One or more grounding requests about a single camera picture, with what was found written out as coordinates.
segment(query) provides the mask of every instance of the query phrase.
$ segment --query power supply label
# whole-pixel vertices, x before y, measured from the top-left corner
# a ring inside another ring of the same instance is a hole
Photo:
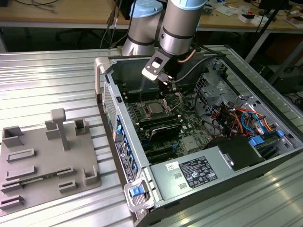
[[[181,163],[179,167],[191,188],[196,188],[218,179],[205,156]]]

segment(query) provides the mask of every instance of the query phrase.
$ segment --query wooden desk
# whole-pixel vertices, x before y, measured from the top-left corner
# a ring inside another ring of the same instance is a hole
[[[59,0],[53,4],[58,13],[38,9],[34,6],[20,4],[10,0],[9,6],[0,8],[0,27],[61,27],[61,28],[106,28],[107,19],[114,7],[113,0]],[[254,14],[261,10],[243,0],[235,5],[248,5]],[[277,16],[277,21],[272,22],[267,31],[260,38],[246,59],[250,61],[270,33],[303,33],[284,21],[285,16]],[[127,29],[128,20],[121,15],[117,28]],[[225,32],[255,32],[257,26],[245,24],[237,15],[230,17],[214,10],[212,16],[202,15],[200,31],[225,31]]]

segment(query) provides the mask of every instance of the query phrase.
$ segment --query aluminum profile table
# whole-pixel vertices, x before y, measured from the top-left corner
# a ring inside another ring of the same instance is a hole
[[[292,108],[233,50],[209,46],[228,58],[303,131],[302,113]],[[68,121],[84,117],[93,137],[102,185],[0,218],[0,226],[132,227],[94,93],[94,59],[113,51],[61,51],[0,55],[0,129],[44,127],[49,111],[65,108]],[[242,94],[232,72],[228,80]],[[197,204],[155,224],[165,226],[303,226],[303,154],[263,177]]]

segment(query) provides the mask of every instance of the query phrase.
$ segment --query robotic arm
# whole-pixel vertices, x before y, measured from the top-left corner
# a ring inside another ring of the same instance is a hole
[[[168,0],[166,12],[156,0],[137,0],[132,5],[133,20],[123,55],[154,53],[154,41],[160,41],[159,50],[151,57],[142,74],[151,81],[168,85],[172,76],[163,72],[172,59],[189,51],[201,9],[206,0]]]

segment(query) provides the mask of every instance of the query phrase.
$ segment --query motherboard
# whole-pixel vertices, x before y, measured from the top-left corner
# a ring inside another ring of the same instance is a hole
[[[200,151],[213,139],[191,102],[190,96],[176,92],[160,99],[126,103],[150,163]]]

